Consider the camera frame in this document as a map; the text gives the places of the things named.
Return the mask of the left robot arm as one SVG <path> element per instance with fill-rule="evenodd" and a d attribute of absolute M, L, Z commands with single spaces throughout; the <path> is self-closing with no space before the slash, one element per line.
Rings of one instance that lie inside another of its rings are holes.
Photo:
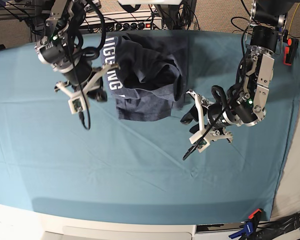
<path fill-rule="evenodd" d="M 284 42 L 289 0 L 255 0 L 249 23 L 241 36 L 243 57 L 237 69 L 235 84 L 227 91 L 218 85 L 211 88 L 214 102 L 189 89 L 194 100 L 181 123 L 196 121 L 191 128 L 191 150 L 205 150 L 211 142 L 226 139 L 232 142 L 228 126 L 252 127 L 266 116 L 269 84 L 273 78 L 277 44 Z"/>

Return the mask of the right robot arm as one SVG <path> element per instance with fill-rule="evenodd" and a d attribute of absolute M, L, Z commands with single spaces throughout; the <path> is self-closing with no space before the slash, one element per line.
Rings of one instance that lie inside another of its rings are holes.
<path fill-rule="evenodd" d="M 86 6 L 90 6 L 100 19 L 101 39 L 98 46 L 83 46 L 80 26 L 86 18 Z M 56 92 L 66 93 L 68 87 L 72 87 L 73 92 L 84 99 L 106 102 L 108 96 L 103 87 L 103 68 L 91 65 L 93 60 L 99 58 L 105 43 L 105 18 L 92 0 L 57 0 L 34 49 L 43 64 L 50 65 L 65 77 L 65 81 L 56 83 Z"/>

